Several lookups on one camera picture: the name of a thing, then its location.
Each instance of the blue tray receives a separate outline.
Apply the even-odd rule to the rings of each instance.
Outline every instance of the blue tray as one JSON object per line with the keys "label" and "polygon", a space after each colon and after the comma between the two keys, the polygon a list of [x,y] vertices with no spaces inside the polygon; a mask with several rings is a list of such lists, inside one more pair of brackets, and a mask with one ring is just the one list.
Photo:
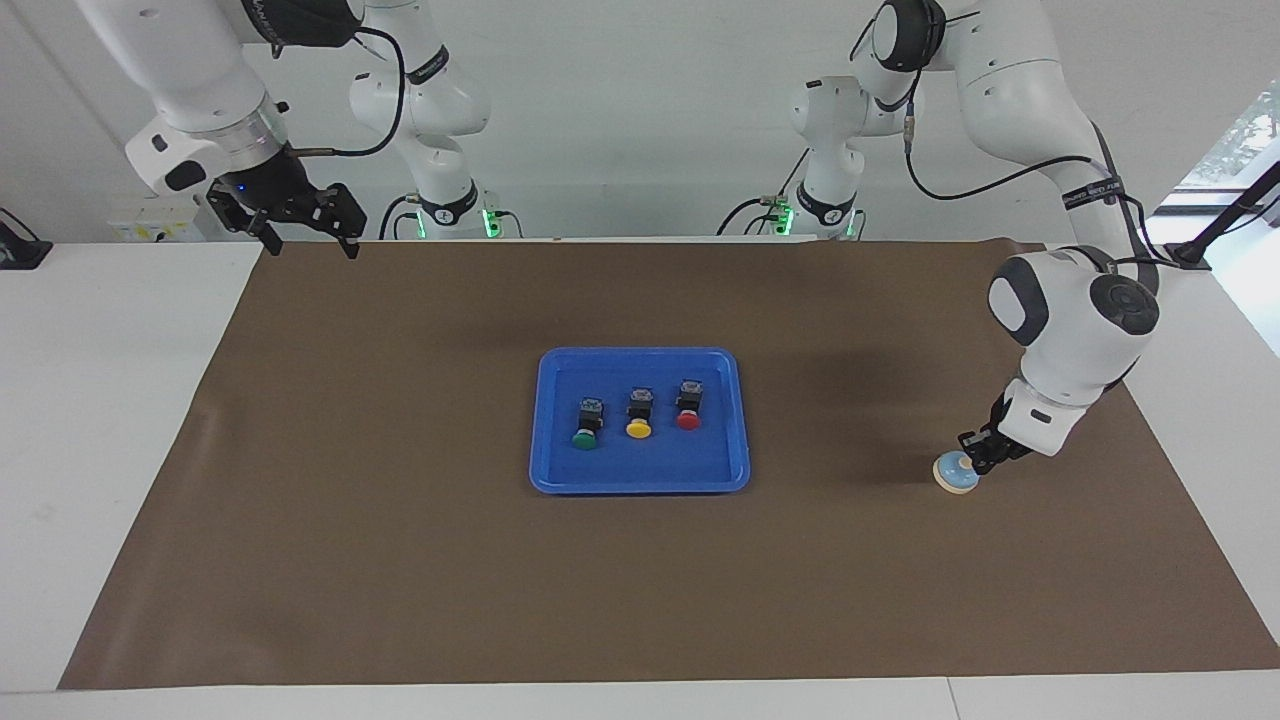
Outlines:
{"label": "blue tray", "polygon": [[[703,383],[701,427],[676,427],[685,379]],[[627,398],[653,388],[653,436],[627,436]],[[595,450],[573,447],[584,397],[604,401]],[[751,464],[737,361],[707,347],[562,347],[543,356],[534,407],[529,478],[549,495],[728,493],[746,486]]]}

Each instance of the light blue round object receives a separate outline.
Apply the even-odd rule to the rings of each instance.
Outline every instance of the light blue round object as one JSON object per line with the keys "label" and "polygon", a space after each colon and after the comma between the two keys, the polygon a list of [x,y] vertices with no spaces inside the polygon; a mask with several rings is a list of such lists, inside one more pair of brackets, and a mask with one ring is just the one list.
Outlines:
{"label": "light blue round object", "polygon": [[933,461],[933,479],[952,495],[965,495],[978,487],[982,478],[973,469],[973,460],[954,450]]}

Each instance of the brown mat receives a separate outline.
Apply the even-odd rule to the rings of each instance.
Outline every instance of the brown mat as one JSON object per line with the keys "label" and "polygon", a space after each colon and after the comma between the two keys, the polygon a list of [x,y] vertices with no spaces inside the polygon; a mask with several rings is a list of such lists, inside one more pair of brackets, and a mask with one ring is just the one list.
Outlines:
{"label": "brown mat", "polygon": [[[1128,392],[969,497],[1016,246],[329,245],[264,259],[63,688],[1280,666]],[[740,495],[527,479],[556,346],[740,361]]]}

